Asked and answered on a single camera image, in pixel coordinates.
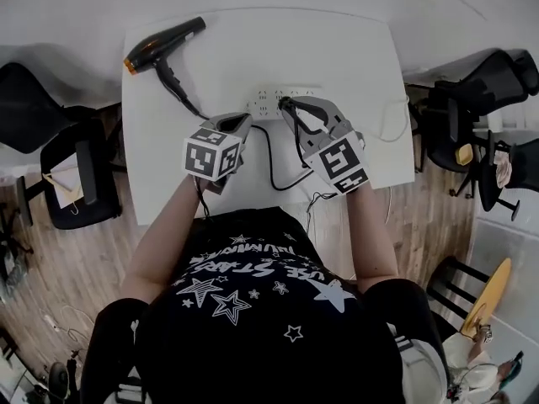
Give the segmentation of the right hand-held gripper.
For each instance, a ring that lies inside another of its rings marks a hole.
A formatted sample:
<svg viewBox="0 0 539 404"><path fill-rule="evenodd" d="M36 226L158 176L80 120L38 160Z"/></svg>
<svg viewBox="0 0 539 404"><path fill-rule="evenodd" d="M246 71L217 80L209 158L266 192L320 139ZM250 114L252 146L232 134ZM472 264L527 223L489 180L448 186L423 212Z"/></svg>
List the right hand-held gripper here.
<svg viewBox="0 0 539 404"><path fill-rule="evenodd" d="M281 105L283 119L291 128L296 149L304 151L302 160L337 195L355 191L369 181L363 135L353 129L331 101L313 96L296 96L290 105ZM303 121L300 112L332 125L327 131L314 131Z"/></svg>

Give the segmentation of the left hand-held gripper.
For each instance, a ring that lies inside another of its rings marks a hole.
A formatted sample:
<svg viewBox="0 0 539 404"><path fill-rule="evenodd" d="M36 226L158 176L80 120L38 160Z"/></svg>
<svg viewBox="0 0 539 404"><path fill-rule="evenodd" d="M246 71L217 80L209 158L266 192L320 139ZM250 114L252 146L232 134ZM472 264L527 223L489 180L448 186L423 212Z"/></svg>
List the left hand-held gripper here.
<svg viewBox="0 0 539 404"><path fill-rule="evenodd" d="M237 170L253 117L250 113L227 113L206 123L211 129L200 127L184 139L183 170L208 181L207 189L211 192L221 193ZM235 130L236 136L216 130Z"/></svg>

